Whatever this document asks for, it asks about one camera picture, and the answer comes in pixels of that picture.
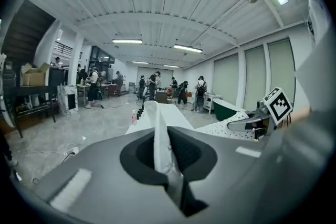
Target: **white ceiling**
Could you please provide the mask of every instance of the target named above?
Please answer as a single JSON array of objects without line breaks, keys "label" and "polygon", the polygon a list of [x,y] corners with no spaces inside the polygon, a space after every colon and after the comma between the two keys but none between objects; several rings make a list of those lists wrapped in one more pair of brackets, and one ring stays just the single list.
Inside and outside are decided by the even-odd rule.
[{"label": "white ceiling", "polygon": [[[219,51],[304,20],[308,0],[41,0],[58,18],[121,61],[187,67]],[[141,38],[144,45],[118,45],[114,38]],[[185,55],[174,44],[203,53]]]}]

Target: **concrete floor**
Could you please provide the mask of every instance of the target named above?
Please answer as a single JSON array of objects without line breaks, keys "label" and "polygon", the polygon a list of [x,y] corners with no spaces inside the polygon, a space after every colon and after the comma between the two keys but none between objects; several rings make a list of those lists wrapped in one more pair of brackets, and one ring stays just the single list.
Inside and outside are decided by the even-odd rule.
[{"label": "concrete floor", "polygon": [[[17,131],[8,134],[13,156],[19,162],[17,171],[22,183],[34,189],[33,179],[42,178],[61,164],[64,152],[75,146],[82,150],[97,141],[125,134],[131,124],[132,110],[141,106],[141,102],[137,104],[136,101],[135,94],[106,99],[103,101],[106,109],[80,107],[78,115],[57,116],[56,123],[50,117],[24,130],[23,138]],[[191,104],[180,108],[194,128],[217,122],[214,114],[196,113],[191,109]]]}]

